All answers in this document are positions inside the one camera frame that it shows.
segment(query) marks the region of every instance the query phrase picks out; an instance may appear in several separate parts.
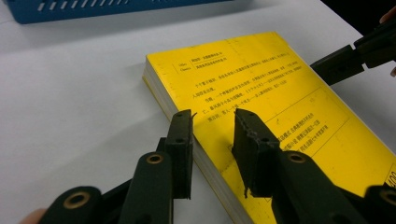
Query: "blue crate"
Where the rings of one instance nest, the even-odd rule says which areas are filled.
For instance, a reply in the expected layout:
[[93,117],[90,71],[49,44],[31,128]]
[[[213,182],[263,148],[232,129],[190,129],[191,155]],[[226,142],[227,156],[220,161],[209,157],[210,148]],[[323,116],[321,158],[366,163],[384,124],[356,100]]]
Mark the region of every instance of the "blue crate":
[[230,0],[3,0],[21,24],[185,7]]

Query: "white surface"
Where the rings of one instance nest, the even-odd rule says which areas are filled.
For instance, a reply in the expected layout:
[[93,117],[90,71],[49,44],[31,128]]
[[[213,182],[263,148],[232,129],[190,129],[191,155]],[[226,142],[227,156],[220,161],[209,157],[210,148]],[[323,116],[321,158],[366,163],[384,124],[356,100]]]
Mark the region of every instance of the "white surface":
[[[319,0],[237,0],[70,21],[17,24],[0,3],[0,223],[18,223],[67,189],[131,178],[168,120],[142,81],[145,55],[279,32],[308,63],[361,36]],[[396,150],[394,63],[333,86]],[[194,166],[175,223],[231,223]]]

